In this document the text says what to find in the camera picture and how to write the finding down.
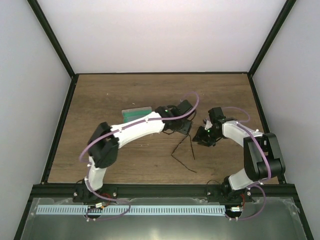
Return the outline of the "black sunglasses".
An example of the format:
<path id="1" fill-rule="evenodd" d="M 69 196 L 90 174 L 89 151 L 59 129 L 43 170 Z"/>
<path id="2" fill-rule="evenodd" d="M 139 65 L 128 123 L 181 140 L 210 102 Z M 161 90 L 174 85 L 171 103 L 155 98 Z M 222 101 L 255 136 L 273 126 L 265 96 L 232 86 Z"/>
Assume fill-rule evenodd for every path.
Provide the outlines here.
<path id="1" fill-rule="evenodd" d="M 189 142 L 189 147 L 187 147 L 185 140 L 188 139 Z M 181 164 L 185 169 L 187 169 L 188 171 L 192 172 L 192 173 L 197 173 L 195 170 L 189 168 L 186 164 L 185 164 L 185 160 L 192 156 L 192 159 L 195 161 L 195 153 L 194 153 L 194 148 L 193 148 L 193 141 L 192 141 L 192 137 L 190 136 L 190 134 L 186 135 L 176 146 L 175 148 L 172 150 L 170 156 L 176 160 L 179 164 Z"/>

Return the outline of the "grey glasses case green lining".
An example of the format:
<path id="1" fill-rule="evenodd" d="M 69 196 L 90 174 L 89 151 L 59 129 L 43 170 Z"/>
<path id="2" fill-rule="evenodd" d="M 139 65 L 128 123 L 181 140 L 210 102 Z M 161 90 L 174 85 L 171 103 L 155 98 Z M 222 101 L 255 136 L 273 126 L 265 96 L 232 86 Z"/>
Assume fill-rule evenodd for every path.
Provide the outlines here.
<path id="1" fill-rule="evenodd" d="M 147 107 L 138 107 L 138 108 L 130 108 L 123 109 L 121 114 L 123 116 L 123 122 L 128 123 L 142 117 L 149 115 L 152 112 L 152 108 L 150 106 Z"/>

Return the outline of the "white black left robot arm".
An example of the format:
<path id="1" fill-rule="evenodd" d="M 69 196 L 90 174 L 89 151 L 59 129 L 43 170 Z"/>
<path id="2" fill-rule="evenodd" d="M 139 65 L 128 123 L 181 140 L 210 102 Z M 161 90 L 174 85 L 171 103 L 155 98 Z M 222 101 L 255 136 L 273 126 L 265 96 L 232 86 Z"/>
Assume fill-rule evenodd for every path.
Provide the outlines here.
<path id="1" fill-rule="evenodd" d="M 107 168 L 116 162 L 119 149 L 147 135 L 167 130 L 175 133 L 189 125 L 191 121 L 188 118 L 194 112 L 189 110 L 174 115 L 173 109 L 160 109 L 122 124 L 100 123 L 79 156 L 79 160 L 86 162 L 88 167 L 83 179 L 86 186 L 85 197 L 91 202 L 97 202 L 101 198 L 104 176 Z"/>

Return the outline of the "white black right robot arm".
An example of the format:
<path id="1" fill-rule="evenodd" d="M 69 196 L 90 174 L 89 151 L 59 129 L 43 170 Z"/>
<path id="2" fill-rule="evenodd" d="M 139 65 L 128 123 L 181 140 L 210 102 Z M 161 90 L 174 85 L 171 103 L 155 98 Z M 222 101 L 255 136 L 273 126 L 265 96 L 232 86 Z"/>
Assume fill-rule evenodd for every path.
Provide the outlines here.
<path id="1" fill-rule="evenodd" d="M 281 148 L 274 133 L 250 129 L 234 118 L 206 120 L 192 141 L 213 147 L 222 139 L 230 139 L 243 148 L 243 168 L 224 178 L 220 185 L 223 198 L 236 200 L 245 189 L 281 176 L 286 171 Z"/>

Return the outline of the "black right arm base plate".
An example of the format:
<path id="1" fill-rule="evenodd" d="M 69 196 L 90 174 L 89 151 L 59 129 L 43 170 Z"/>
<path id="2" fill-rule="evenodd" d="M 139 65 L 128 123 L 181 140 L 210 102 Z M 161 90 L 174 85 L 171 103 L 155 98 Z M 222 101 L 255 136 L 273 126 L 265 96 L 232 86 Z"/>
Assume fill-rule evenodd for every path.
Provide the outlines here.
<path id="1" fill-rule="evenodd" d="M 206 195 L 210 198 L 227 203 L 245 202 L 248 200 L 246 190 L 232 190 L 228 183 L 219 183 L 213 179 L 206 183 Z"/>

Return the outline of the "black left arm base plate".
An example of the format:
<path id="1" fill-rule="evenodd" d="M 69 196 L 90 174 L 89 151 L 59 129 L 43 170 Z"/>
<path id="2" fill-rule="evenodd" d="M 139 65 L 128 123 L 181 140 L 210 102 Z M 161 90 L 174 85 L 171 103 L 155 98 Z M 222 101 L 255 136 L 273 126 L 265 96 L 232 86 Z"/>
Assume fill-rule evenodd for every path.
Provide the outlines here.
<path id="1" fill-rule="evenodd" d="M 102 188 L 96 190 L 95 192 L 104 197 L 115 199 L 117 197 L 117 187 L 113 185 L 104 184 Z M 73 202 L 74 203 L 98 203 L 105 201 L 90 190 L 88 190 L 85 181 L 83 179 L 79 180 L 74 185 Z"/>

